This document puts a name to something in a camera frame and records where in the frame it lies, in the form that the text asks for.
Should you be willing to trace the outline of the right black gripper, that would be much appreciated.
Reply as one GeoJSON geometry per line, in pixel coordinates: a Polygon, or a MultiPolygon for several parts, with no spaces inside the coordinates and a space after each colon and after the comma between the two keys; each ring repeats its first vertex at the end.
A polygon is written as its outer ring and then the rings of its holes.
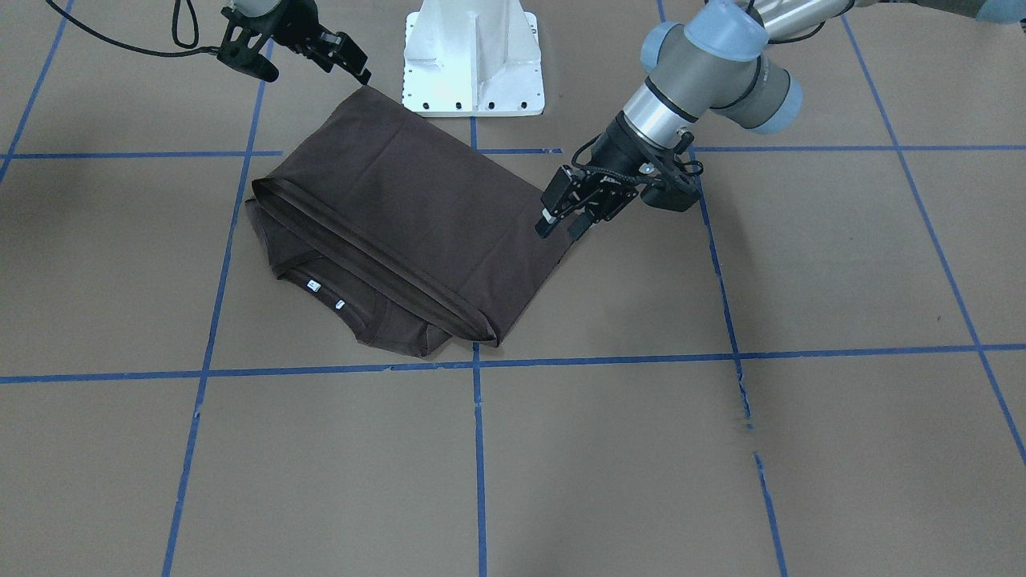
{"type": "Polygon", "coordinates": [[[265,36],[275,43],[300,50],[324,72],[340,68],[364,87],[370,83],[369,56],[346,33],[323,32],[315,1],[278,1],[266,18],[265,36]]]}

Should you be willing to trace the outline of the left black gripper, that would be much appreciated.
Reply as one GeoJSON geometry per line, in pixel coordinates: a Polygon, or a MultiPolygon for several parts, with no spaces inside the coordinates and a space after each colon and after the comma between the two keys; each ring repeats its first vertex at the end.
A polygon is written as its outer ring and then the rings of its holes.
{"type": "Polygon", "coordinates": [[[591,150],[588,167],[595,172],[562,165],[541,195],[542,216],[535,233],[546,240],[568,218],[569,241],[580,240],[590,227],[608,222],[623,211],[655,178],[640,171],[648,162],[641,139],[619,112],[591,150]]]}

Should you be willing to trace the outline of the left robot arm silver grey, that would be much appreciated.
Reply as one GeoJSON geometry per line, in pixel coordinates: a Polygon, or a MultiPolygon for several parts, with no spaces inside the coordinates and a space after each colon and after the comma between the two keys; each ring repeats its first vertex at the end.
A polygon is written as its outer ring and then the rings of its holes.
{"type": "Polygon", "coordinates": [[[646,76],[608,126],[554,174],[535,232],[563,222],[579,240],[635,198],[662,211],[688,211],[701,198],[700,162],[688,161],[693,124],[704,113],[755,134],[777,134],[803,102],[799,81],[770,61],[774,45],[802,42],[862,1],[707,1],[689,22],[662,22],[639,59],[646,76]]]}

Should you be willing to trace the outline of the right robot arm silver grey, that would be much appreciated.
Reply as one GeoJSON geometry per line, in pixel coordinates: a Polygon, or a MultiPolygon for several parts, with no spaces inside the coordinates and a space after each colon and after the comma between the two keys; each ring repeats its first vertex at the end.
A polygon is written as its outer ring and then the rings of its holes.
{"type": "Polygon", "coordinates": [[[366,87],[371,76],[364,50],[341,30],[319,22],[314,1],[228,1],[221,14],[228,21],[218,59],[228,68],[274,82],[279,70],[263,55],[269,41],[310,59],[329,73],[338,68],[366,87]]]}

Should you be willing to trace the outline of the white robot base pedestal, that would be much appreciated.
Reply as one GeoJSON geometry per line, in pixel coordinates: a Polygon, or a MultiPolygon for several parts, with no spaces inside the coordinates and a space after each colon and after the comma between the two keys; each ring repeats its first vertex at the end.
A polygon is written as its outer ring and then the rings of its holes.
{"type": "Polygon", "coordinates": [[[520,1],[425,1],[406,16],[401,103],[424,117],[546,108],[539,21],[520,1]]]}

